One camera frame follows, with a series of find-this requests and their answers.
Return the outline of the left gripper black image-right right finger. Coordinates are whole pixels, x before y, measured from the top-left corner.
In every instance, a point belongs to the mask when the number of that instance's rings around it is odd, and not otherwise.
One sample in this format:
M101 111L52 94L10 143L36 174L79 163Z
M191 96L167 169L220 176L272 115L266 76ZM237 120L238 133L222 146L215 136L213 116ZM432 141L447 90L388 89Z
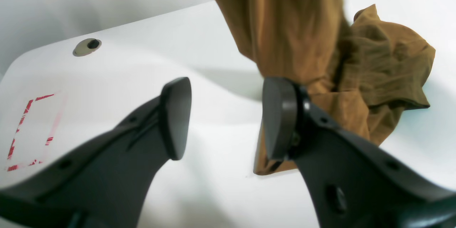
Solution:
M303 86L267 77L262 103L267 157L295 163L321 228L455 227L455 192L341 128Z

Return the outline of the left gripper black image-right left finger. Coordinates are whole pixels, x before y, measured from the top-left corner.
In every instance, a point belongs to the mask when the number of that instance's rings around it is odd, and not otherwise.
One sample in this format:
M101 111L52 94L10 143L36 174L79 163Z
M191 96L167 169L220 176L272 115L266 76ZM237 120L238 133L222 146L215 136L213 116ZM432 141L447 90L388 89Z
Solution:
M155 174L185 152L192 106L189 78L114 129L32 177L1 190L1 217L31 228L135 228Z

